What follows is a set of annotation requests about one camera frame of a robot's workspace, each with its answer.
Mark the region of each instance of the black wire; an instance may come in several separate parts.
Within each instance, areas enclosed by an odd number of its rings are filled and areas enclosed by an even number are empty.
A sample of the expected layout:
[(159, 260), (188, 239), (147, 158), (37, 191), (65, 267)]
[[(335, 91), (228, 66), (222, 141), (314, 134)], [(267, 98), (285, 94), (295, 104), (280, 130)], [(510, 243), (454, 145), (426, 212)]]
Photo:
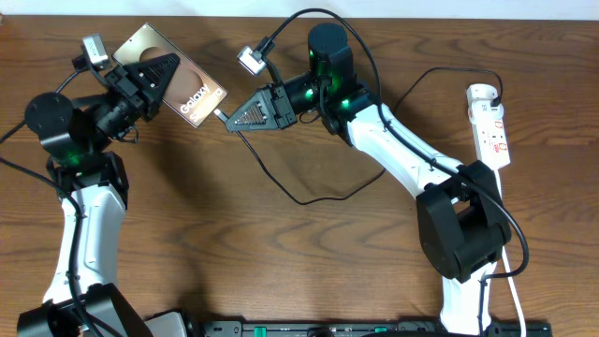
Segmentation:
[(131, 131), (131, 130), (135, 131), (135, 137), (133, 137), (132, 139), (125, 139), (123, 137), (119, 137), (119, 138), (116, 138), (116, 139), (118, 141), (124, 142), (124, 143), (131, 143), (131, 144), (137, 144), (137, 143), (139, 143), (139, 130), (134, 125), (129, 126), (129, 131)]
[(95, 71), (94, 64), (92, 64), (92, 60), (90, 60), (90, 56), (87, 54), (87, 52), (84, 52), (83, 56), (85, 57), (85, 63), (87, 64), (87, 68), (90, 70), (92, 75), (94, 75), (95, 79), (99, 81), (103, 87), (108, 89), (110, 87), (109, 83), (97, 71)]
[(19, 131), (24, 126), (25, 126), (25, 121), (22, 120), (15, 127), (13, 127), (10, 131), (8, 131), (4, 136), (2, 136), (2, 138), (0, 139), (0, 144), (2, 144), (5, 140), (9, 139), (10, 136), (12, 136), (15, 133), (17, 133), (17, 131)]
[(262, 159), (260, 159), (260, 156), (258, 155), (258, 153), (254, 150), (254, 148), (252, 147), (252, 145), (250, 145), (250, 142), (247, 141), (247, 139), (243, 136), (243, 134), (241, 132), (237, 132), (237, 135), (241, 138), (241, 140), (243, 140), (243, 143), (245, 143), (245, 146), (247, 146), (248, 149), (250, 149), (250, 152), (254, 155), (254, 158), (256, 159), (256, 161), (258, 162), (258, 164), (260, 165), (260, 167), (262, 168), (262, 170), (264, 171), (264, 173), (266, 173), (266, 175), (272, 180), (273, 183), (275, 183), (277, 186), (279, 186), (279, 188), (281, 188), (281, 190), (290, 198), (292, 199), (295, 203), (297, 203), (300, 206), (306, 206), (306, 205), (310, 205), (313, 204), (315, 202), (318, 201), (324, 201), (324, 200), (332, 200), (332, 201), (345, 201), (348, 200), (349, 198), (351, 198), (352, 196), (354, 196), (357, 192), (361, 191), (362, 189), (366, 188), (366, 186), (370, 185), (371, 183), (376, 182), (377, 179), (381, 178), (381, 176), (383, 176), (383, 174), (385, 174), (386, 170), (383, 168), (383, 170), (378, 173), (377, 175), (375, 175), (372, 179), (370, 179), (369, 181), (367, 181), (365, 184), (363, 184), (362, 186), (358, 187), (356, 190), (354, 190), (354, 192), (348, 194), (345, 197), (342, 198), (336, 198), (336, 197), (323, 197), (323, 198), (316, 198), (313, 200), (309, 200), (309, 201), (299, 201), (297, 200), (295, 197), (293, 197), (291, 195), (291, 193), (289, 193), (289, 191), (287, 191), (282, 185), (281, 183), (279, 183), (276, 178), (274, 178), (272, 176), (272, 174), (270, 174), (269, 170), (266, 168), (266, 166), (264, 165), (264, 163), (262, 162)]
[(329, 79), (320, 81), (320, 90), (318, 93), (320, 111), (318, 112), (318, 116), (325, 114), (325, 90), (327, 90), (328, 85), (330, 85)]
[[(60, 93), (79, 74), (80, 74), (80, 72), (75, 71), (68, 78), (66, 78), (66, 80), (56, 89), (56, 93)], [(8, 131), (5, 134), (5, 136), (3, 136), (0, 139), (0, 144), (3, 143), (6, 139), (11, 137), (12, 135), (14, 135), (23, 126), (25, 126), (24, 120), (22, 122), (18, 123), (10, 131)], [(40, 180), (41, 182), (47, 184), (48, 186), (54, 188), (62, 198), (66, 198), (68, 200), (68, 202), (70, 202), (71, 205), (73, 206), (73, 208), (75, 210), (75, 228), (73, 230), (73, 242), (71, 243), (71, 250), (70, 250), (69, 256), (68, 256), (68, 271), (66, 272), (66, 278), (68, 279), (68, 288), (71, 293), (71, 297), (73, 298), (73, 305), (75, 306), (75, 310), (77, 311), (77, 314), (80, 316), (83, 323), (88, 327), (88, 329), (96, 337), (103, 337), (102, 333), (100, 333), (97, 326), (94, 324), (89, 313), (87, 313), (85, 311), (85, 308), (83, 308), (83, 304), (81, 304), (81, 299), (79, 297), (79, 294), (78, 294), (77, 288), (76, 288), (77, 279), (76, 279), (75, 270), (77, 268), (77, 251), (78, 251), (78, 247), (79, 247), (79, 243), (80, 243), (80, 233), (81, 233), (81, 208), (80, 208), (79, 203), (77, 203), (77, 201), (73, 197), (71, 197), (71, 195), (63, 187), (61, 187), (57, 183), (51, 181), (50, 179), (42, 176), (41, 174), (33, 172), (32, 170), (24, 168), (22, 166), (19, 166), (17, 164), (11, 163), (2, 157), (0, 157), (0, 163), (4, 164), (10, 168), (16, 169), (22, 173), (25, 173), (33, 178), (36, 178), (36, 179)]]
[[(279, 35), (279, 33), (281, 33), (281, 31), (291, 21), (293, 21), (299, 15), (304, 14), (304, 13), (308, 13), (308, 12), (325, 13), (325, 14), (329, 14), (333, 18), (337, 19), (356, 38), (356, 40), (358, 41), (358, 43), (360, 44), (360, 46), (362, 47), (362, 49), (366, 53), (366, 56), (368, 56), (368, 59), (369, 59), (369, 61), (371, 63), (371, 66), (373, 67), (374, 77), (376, 79), (376, 97), (377, 97), (377, 101), (375, 102), (375, 105), (376, 105), (377, 110), (378, 110), (379, 118), (381, 119), (381, 122), (383, 122), (383, 126), (385, 127), (385, 130), (388, 130), (391, 133), (391, 135), (393, 135), (393, 137), (395, 137), (395, 139), (397, 139), (397, 141), (399, 141), (401, 144), (403, 144), (406, 148), (408, 148), (410, 151), (412, 151), (413, 153), (415, 153), (417, 156), (419, 156), (420, 158), (422, 158), (422, 160), (424, 160), (426, 163), (428, 163), (429, 165), (431, 165), (433, 168), (439, 169), (443, 173), (445, 173), (448, 176), (456, 179), (458, 182), (464, 184), (465, 186), (467, 186), (470, 189), (472, 189), (473, 191), (475, 191), (482, 198), (487, 199), (491, 204), (493, 204), (493, 206), (497, 207), (497, 209), (499, 209), (500, 212), (505, 215), (505, 217), (508, 219), (508, 221), (512, 225), (512, 228), (514, 229), (514, 231), (518, 235), (520, 244), (522, 245), (522, 263), (520, 264), (520, 266), (517, 269), (515, 269), (514, 271), (511, 271), (511, 272), (504, 272), (504, 273), (497, 273), (497, 274), (485, 275), (481, 279), (481, 298), (483, 297), (482, 290), (484, 289), (484, 286), (485, 286), (486, 281), (488, 279), (512, 277), (512, 276), (517, 276), (520, 273), (522, 273), (526, 269), (526, 266), (528, 265), (528, 261), (529, 261), (529, 248), (528, 248), (528, 243), (526, 242), (526, 238), (524, 237), (524, 233), (522, 233), (522, 230), (521, 230), (520, 226), (518, 225), (518, 223), (516, 222), (516, 220), (505, 209), (505, 207), (502, 206), (502, 205), (500, 205), (490, 195), (490, 193), (488, 193), (484, 188), (482, 188), (481, 186), (479, 186), (477, 183), (474, 183), (474, 182), (472, 182), (472, 181), (470, 181), (468, 179), (465, 179), (461, 175), (453, 172), (451, 169), (446, 168), (446, 167), (438, 164), (435, 158), (429, 158), (427, 155), (425, 155), (424, 153), (422, 153), (418, 148), (416, 148), (414, 145), (412, 145), (410, 142), (408, 142), (406, 139), (404, 139), (403, 136), (400, 135), (394, 129), (394, 127), (391, 125), (390, 121), (388, 121), (387, 118), (385, 118), (385, 115), (383, 113), (383, 94), (382, 94), (383, 93), (383, 85), (381, 83), (381, 78), (380, 78), (379, 73), (378, 73), (378, 67), (376, 66), (376, 62), (374, 61), (373, 55), (371, 54), (370, 50), (368, 49), (368, 47), (366, 46), (366, 44), (364, 43), (364, 41), (360, 38), (359, 34), (354, 30), (354, 28), (352, 28), (352, 26), (348, 22), (346, 22), (339, 15), (337, 15), (337, 14), (335, 14), (335, 13), (329, 11), (329, 10), (326, 10), (326, 9), (322, 9), (322, 8), (308, 8), (308, 9), (301, 10), (301, 11), (293, 14), (289, 18), (287, 18), (287, 20), (285, 20), (283, 22), (283, 24), (281, 24), (281, 26), (269, 37), (269, 39), (267, 40), (267, 42), (264, 44), (263, 51), (266, 48), (268, 48), (268, 46), (274, 40), (274, 38), (277, 35)], [(498, 105), (499, 104), (498, 101), (499, 101), (499, 99), (501, 99), (501, 95), (503, 94), (503, 83), (501, 82), (501, 78), (499, 78), (499, 76), (496, 73), (491, 72), (491, 71), (489, 71), (489, 73), (495, 74), (497, 76), (498, 80), (500, 81), (500, 90), (501, 90), (501, 93), (499, 94), (499, 96), (497, 98), (493, 99), (493, 102), (496, 103), (496, 105)], [(420, 81), (426, 74), (428, 74), (428, 72), (425, 73), (418, 81)], [(480, 314), (480, 313), (482, 313), (482, 305), (483, 305), (483, 301), (481, 301), (480, 305), (479, 305), (479, 318), (478, 318), (479, 319), (479, 326), (481, 328), (481, 331), (480, 331), (481, 335), (483, 333), (483, 331), (482, 331), (482, 315)]]
[(400, 99), (397, 100), (397, 103), (395, 103), (395, 107), (393, 107), (393, 114), (397, 115), (397, 108), (400, 106), (400, 104), (403, 102), (403, 100), (408, 95), (410, 95), (410, 93), (412, 93), (412, 90), (414, 90), (414, 88), (420, 83), (420, 81), (422, 81), (422, 79), (424, 79), (424, 77), (427, 76), (429, 73), (432, 73), (433, 71), (436, 71), (436, 70), (476, 72), (476, 73), (483, 73), (483, 74), (492, 74), (492, 75), (495, 75), (495, 77), (497, 78), (497, 81), (499, 82), (499, 95), (497, 97), (493, 98), (493, 102), (496, 103), (496, 104), (491, 104), (491, 105), (493, 107), (496, 107), (496, 106), (499, 105), (499, 103), (502, 100), (502, 96), (504, 95), (504, 83), (502, 82), (502, 78), (496, 72), (494, 72), (492, 70), (487, 70), (487, 69), (461, 68), (461, 67), (453, 67), (453, 66), (436, 66), (436, 67), (433, 67), (433, 68), (425, 71), (424, 74), (422, 74), (418, 78), (418, 80), (416, 80), (414, 82), (414, 84), (412, 84), (412, 86), (410, 87), (410, 89), (408, 89), (408, 91), (406, 91), (400, 97)]
[(75, 70), (75, 72), (73, 72), (69, 77), (66, 78), (66, 80), (63, 82), (63, 84), (61, 84), (58, 89), (56, 89), (56, 93), (60, 94), (60, 92), (63, 91), (63, 89), (65, 89), (65, 87), (71, 82), (73, 81), (73, 79), (75, 79), (77, 77), (77, 75), (79, 75), (80, 72)]
[(320, 115), (320, 111), (319, 111), (319, 110), (317, 110), (317, 111), (316, 111), (316, 116), (315, 116), (313, 119), (311, 119), (310, 121), (307, 121), (307, 122), (306, 122), (306, 121), (304, 121), (304, 120), (303, 120), (303, 115), (305, 115), (307, 112), (308, 112), (308, 111), (304, 111), (304, 112), (302, 112), (302, 113), (300, 113), (300, 114), (299, 114), (299, 118), (298, 118), (298, 119), (299, 119), (299, 122), (300, 122), (300, 123), (302, 123), (302, 124), (310, 124), (310, 123), (314, 123), (314, 122), (316, 122), (317, 120), (319, 120), (319, 119), (320, 119), (320, 116), (321, 116), (321, 115)]

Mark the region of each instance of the galaxy phone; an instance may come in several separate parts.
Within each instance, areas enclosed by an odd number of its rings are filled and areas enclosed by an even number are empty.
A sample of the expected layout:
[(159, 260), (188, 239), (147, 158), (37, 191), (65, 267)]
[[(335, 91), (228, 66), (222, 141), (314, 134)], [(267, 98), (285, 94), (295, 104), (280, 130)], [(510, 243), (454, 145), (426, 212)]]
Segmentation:
[(190, 125), (199, 127), (225, 99), (226, 90), (149, 23), (144, 23), (112, 58), (121, 65), (127, 65), (172, 52), (179, 55), (181, 63), (163, 101)]

